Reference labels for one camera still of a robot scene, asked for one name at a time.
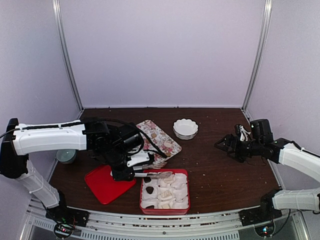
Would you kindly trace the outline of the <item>dark heart chocolate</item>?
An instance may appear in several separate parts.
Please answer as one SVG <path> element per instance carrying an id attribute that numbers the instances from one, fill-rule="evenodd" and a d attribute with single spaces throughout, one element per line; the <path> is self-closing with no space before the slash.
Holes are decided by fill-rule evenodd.
<path id="1" fill-rule="evenodd" d="M 148 193 L 148 194 L 152 194 L 153 193 L 153 191 L 154 191 L 154 188 L 152 187 L 152 186 L 148 186 L 146 189 L 146 192 Z"/>

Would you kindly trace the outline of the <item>dark square chocolate packed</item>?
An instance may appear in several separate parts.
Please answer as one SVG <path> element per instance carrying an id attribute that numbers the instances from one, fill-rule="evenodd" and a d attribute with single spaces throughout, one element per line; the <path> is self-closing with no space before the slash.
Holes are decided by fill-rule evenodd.
<path id="1" fill-rule="evenodd" d="M 150 177 L 144 177 L 143 180 L 144 180 L 145 183 L 151 182 L 151 178 Z"/>

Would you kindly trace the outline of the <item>white ridged chocolate packed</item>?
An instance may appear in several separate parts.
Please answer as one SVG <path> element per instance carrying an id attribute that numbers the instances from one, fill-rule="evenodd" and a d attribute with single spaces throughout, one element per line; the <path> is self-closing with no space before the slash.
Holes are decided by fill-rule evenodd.
<path id="1" fill-rule="evenodd" d="M 173 197 L 172 193 L 169 190 L 162 192 L 159 196 L 162 200 L 169 200 Z"/>

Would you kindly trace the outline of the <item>dark chocolate front cell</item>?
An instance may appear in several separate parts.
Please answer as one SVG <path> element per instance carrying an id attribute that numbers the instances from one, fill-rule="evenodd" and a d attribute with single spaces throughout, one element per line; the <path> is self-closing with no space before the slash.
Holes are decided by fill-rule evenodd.
<path id="1" fill-rule="evenodd" d="M 145 209 L 154 209 L 154 208 L 155 208 L 154 205 L 149 205 L 149 206 L 147 206 Z"/>

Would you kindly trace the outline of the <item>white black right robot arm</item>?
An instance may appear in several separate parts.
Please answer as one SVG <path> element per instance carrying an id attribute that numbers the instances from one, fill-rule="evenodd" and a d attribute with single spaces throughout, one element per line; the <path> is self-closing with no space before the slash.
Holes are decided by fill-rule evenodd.
<path id="1" fill-rule="evenodd" d="M 227 134 L 214 146 L 226 152 L 227 156 L 239 163 L 248 158 L 260 156 L 275 164 L 291 167 L 299 172 L 320 180 L 320 156 L 285 138 L 274 139 L 268 119 L 250 122 L 250 130 L 241 124 L 234 127 L 235 134 Z M 242 225 L 271 221 L 282 216 L 282 210 L 320 212 L 319 188 L 286 190 L 275 189 L 260 199 L 260 205 L 239 212 Z"/>

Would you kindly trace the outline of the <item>red tin lid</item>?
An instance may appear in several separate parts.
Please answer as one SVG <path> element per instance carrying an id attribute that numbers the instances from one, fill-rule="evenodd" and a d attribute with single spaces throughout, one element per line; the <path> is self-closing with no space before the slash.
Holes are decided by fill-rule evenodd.
<path id="1" fill-rule="evenodd" d="M 111 173 L 109 165 L 100 165 L 84 177 L 84 181 L 93 195 L 103 205 L 108 205 L 116 200 L 137 182 L 135 178 L 132 181 L 115 181 Z"/>

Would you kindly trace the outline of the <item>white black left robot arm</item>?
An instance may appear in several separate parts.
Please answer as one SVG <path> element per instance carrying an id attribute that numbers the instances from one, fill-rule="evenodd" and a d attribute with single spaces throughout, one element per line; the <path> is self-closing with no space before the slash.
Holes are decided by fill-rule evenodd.
<path id="1" fill-rule="evenodd" d="M 132 123 L 121 126 L 110 120 L 75 120 L 65 123 L 28 125 L 12 118 L 1 135 L 0 173 L 20 181 L 61 222 L 72 218 L 63 194 L 52 187 L 29 160 L 29 154 L 55 150 L 91 151 L 111 167 L 116 181 L 130 181 L 134 166 L 150 160 L 142 151 L 144 140 Z"/>

